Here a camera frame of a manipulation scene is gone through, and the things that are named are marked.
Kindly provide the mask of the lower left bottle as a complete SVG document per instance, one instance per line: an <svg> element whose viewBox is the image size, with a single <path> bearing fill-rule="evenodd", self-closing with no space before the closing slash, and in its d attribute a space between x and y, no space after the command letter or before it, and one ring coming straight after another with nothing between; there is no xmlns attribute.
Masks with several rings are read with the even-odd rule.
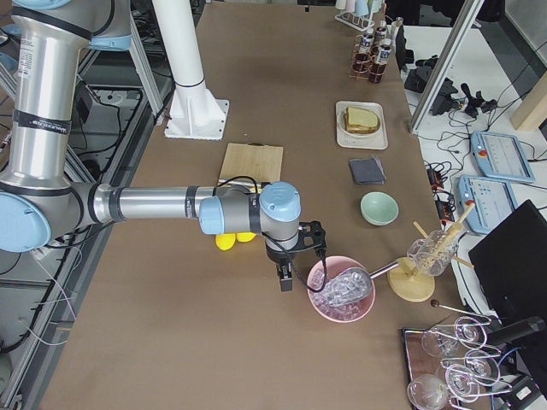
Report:
<svg viewBox="0 0 547 410"><path fill-rule="evenodd" d="M359 62L366 62L368 60L370 50L372 48L374 40L374 29L368 28L361 37L356 59Z"/></svg>

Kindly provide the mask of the glass jar with sticks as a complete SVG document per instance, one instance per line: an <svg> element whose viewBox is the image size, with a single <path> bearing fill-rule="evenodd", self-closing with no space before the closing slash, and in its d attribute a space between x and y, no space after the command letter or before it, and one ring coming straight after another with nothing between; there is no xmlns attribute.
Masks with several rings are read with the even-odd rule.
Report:
<svg viewBox="0 0 547 410"><path fill-rule="evenodd" d="M407 256L420 272L435 277L444 272L457 249L456 234L436 230L416 240L407 251Z"/></svg>

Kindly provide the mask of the wooden cutting board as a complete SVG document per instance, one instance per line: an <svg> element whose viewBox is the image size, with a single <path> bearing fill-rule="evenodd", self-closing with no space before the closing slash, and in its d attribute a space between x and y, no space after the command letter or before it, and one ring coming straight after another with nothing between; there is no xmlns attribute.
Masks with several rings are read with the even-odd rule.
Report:
<svg viewBox="0 0 547 410"><path fill-rule="evenodd" d="M284 149L280 146L229 143L220 178L249 176L257 182L279 181Z"/></svg>

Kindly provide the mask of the lower teach pendant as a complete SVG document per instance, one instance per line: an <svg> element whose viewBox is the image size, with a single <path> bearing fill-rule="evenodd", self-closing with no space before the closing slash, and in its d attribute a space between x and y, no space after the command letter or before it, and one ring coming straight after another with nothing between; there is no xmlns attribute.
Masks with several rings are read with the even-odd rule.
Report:
<svg viewBox="0 0 547 410"><path fill-rule="evenodd" d="M458 192L463 207L474 202L466 221L477 234L490 233L518 208L510 184L501 179L462 175Z"/></svg>

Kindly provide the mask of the lower yellow lemon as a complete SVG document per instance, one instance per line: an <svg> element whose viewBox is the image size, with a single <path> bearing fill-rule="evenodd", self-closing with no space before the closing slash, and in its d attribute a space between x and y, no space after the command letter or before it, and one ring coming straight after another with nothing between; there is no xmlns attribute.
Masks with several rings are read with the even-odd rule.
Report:
<svg viewBox="0 0 547 410"><path fill-rule="evenodd" d="M215 236L215 245L221 251L231 249L237 241L235 233L224 233Z"/></svg>

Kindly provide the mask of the upper teach pendant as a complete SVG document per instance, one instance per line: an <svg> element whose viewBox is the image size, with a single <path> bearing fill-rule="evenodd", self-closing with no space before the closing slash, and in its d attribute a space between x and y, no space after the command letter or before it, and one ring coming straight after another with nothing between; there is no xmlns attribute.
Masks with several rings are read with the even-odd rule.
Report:
<svg viewBox="0 0 547 410"><path fill-rule="evenodd" d="M536 180L516 136L473 132L470 144L477 166L485 176L521 183L533 183Z"/></svg>

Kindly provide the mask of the cream rectangular tray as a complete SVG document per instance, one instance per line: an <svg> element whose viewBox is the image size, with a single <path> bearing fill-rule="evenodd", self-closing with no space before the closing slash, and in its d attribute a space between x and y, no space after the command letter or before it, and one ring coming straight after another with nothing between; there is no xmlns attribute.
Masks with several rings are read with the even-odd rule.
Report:
<svg viewBox="0 0 547 410"><path fill-rule="evenodd" d="M388 148L382 107L376 102L339 101L335 106L337 143L343 148Z"/></svg>

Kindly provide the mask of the metal ice scoop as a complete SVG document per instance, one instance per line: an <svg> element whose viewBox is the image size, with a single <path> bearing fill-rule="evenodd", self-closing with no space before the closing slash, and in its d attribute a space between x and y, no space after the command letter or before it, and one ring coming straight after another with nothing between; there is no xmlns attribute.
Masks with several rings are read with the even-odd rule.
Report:
<svg viewBox="0 0 547 410"><path fill-rule="evenodd" d="M397 263L394 261L372 273L368 273L361 267L350 267L344 270L326 284L322 292L326 304L331 307L340 307L359 302L370 295L373 290L373 281L377 277L396 266Z"/></svg>

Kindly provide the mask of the light green bowl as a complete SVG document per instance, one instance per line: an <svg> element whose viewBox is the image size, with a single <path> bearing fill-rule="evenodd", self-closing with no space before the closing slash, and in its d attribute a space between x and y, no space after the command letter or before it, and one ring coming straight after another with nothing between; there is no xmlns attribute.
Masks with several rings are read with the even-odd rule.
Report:
<svg viewBox="0 0 547 410"><path fill-rule="evenodd" d="M374 226L386 226L399 214L397 202L388 194L380 191L369 192L360 202L363 219Z"/></svg>

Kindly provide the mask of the lower right bottle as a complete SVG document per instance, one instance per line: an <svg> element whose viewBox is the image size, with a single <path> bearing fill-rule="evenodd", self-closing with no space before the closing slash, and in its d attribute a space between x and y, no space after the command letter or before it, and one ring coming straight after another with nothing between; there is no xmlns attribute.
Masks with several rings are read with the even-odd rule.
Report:
<svg viewBox="0 0 547 410"><path fill-rule="evenodd" d="M378 51L370 67L368 80L374 84L379 83L384 75L391 54L391 40L384 39L380 42Z"/></svg>

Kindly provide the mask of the brown bread slice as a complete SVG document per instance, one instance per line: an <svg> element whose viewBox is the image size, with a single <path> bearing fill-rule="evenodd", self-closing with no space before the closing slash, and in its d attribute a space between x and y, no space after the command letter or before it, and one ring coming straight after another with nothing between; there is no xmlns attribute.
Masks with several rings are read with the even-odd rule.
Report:
<svg viewBox="0 0 547 410"><path fill-rule="evenodd" d="M369 109L348 107L345 113L347 129L377 128L379 117Z"/></svg>
<svg viewBox="0 0 547 410"><path fill-rule="evenodd" d="M380 121L375 113L365 113L361 116L352 116L344 114L344 127L349 133L370 134L379 130Z"/></svg>

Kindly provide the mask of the dark wooden tray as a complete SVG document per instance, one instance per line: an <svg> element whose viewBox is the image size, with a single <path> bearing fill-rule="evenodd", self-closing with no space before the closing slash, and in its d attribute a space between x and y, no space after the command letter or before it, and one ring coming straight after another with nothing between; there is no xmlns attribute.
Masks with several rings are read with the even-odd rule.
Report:
<svg viewBox="0 0 547 410"><path fill-rule="evenodd" d="M403 354L408 382L424 374L433 375L444 381L442 359L456 356L461 350L460 343L454 337L436 333L435 330L403 328Z"/></svg>

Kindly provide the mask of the teach pendant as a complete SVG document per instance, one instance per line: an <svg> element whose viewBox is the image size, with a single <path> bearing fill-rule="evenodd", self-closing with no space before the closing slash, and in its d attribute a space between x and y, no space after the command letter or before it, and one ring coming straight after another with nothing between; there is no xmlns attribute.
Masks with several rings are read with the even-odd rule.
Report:
<svg viewBox="0 0 547 410"><path fill-rule="evenodd" d="M470 144L477 166L485 176L521 183L533 183L536 180L516 136L473 132Z"/></svg>
<svg viewBox="0 0 547 410"><path fill-rule="evenodd" d="M463 207L474 202L466 221L477 234L490 233L518 208L510 184L501 179L462 175L458 192Z"/></svg>

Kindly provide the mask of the white cup rack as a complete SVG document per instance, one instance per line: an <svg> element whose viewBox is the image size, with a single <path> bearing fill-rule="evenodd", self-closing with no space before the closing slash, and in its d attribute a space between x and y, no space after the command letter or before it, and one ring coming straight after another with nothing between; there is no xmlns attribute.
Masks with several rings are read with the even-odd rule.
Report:
<svg viewBox="0 0 547 410"><path fill-rule="evenodd" d="M384 9L382 0L337 0L334 19L364 32L375 26L374 15Z"/></svg>

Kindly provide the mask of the aluminium frame post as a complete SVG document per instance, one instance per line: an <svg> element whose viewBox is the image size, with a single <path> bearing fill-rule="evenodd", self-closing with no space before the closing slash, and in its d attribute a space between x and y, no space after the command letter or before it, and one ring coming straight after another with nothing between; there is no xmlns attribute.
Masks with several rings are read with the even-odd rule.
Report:
<svg viewBox="0 0 547 410"><path fill-rule="evenodd" d="M421 123L432 107L432 103L444 83L450 64L454 60L457 51L460 49L463 39L472 26L483 3L483 0L466 0L463 3L461 11L456 17L454 26L451 28L450 35L440 53L438 62L432 70L432 74L422 92L421 99L412 114L412 118L409 122L409 131L411 134L418 134Z"/></svg>

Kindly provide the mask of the yellow lemon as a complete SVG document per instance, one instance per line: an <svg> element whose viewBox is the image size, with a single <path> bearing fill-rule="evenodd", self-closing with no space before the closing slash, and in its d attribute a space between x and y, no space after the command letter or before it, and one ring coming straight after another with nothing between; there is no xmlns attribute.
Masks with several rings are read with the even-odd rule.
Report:
<svg viewBox="0 0 547 410"><path fill-rule="evenodd" d="M231 249L237 241L235 233L224 233L215 236L215 245L221 251Z"/></svg>
<svg viewBox="0 0 547 410"><path fill-rule="evenodd" d="M256 237L254 232L239 232L236 234L236 240L240 243L248 243Z"/></svg>

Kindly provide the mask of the grey folded cloth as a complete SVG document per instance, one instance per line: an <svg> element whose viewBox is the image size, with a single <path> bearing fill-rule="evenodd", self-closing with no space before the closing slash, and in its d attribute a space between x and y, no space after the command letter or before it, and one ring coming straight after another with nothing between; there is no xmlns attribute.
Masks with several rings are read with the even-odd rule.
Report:
<svg viewBox="0 0 547 410"><path fill-rule="evenodd" d="M353 180L358 185L382 185L386 181L383 166L377 156L366 159L350 159Z"/></svg>

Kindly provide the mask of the upper yellow lemon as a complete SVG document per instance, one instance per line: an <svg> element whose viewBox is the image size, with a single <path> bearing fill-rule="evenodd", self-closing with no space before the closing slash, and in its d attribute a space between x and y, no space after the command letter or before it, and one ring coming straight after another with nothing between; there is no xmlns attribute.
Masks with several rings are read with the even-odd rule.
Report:
<svg viewBox="0 0 547 410"><path fill-rule="evenodd" d="M240 243L248 243L256 237L254 232L239 232L236 234L236 240Z"/></svg>

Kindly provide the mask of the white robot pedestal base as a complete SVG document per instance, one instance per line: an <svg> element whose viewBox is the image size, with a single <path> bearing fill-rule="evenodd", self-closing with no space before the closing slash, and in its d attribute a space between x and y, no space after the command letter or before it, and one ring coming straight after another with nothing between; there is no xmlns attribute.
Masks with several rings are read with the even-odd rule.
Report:
<svg viewBox="0 0 547 410"><path fill-rule="evenodd" d="M206 86L190 3L159 0L153 7L175 84L165 136L221 140L229 102Z"/></svg>

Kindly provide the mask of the black monitor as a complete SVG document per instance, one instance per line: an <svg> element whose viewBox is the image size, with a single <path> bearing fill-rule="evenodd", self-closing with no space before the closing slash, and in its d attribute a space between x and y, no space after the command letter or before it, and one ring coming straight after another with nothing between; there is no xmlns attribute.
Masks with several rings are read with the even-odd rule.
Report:
<svg viewBox="0 0 547 410"><path fill-rule="evenodd" d="M546 318L546 219L524 201L469 256L490 308L506 321Z"/></svg>

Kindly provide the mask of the wooden stand round base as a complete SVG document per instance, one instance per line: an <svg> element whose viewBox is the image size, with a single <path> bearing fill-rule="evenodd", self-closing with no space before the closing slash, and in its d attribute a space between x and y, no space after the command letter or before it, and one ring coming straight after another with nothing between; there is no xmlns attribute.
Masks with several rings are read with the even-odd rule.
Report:
<svg viewBox="0 0 547 410"><path fill-rule="evenodd" d="M397 296L408 302L423 302L435 290L434 277L420 272L408 257L396 260L397 266L387 274L388 283Z"/></svg>

